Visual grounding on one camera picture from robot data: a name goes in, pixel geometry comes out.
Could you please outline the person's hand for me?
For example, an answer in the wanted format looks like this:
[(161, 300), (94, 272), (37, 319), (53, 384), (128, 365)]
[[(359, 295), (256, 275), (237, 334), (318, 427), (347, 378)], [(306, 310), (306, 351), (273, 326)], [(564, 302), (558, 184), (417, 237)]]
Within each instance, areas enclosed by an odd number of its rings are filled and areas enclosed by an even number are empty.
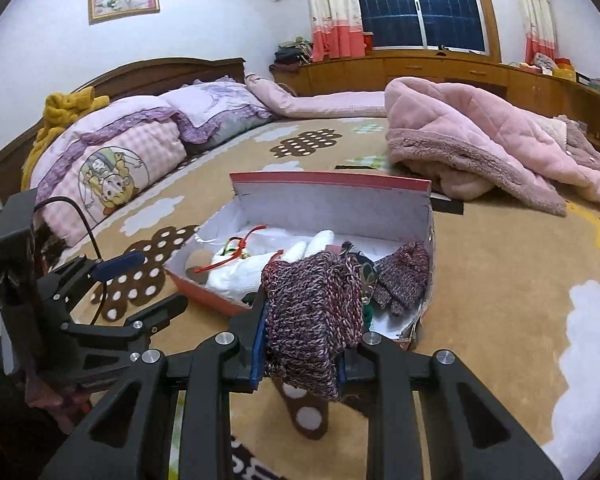
[(71, 434), (92, 409), (89, 393), (57, 393), (36, 376), (26, 380), (26, 402), (51, 414), (64, 434)]

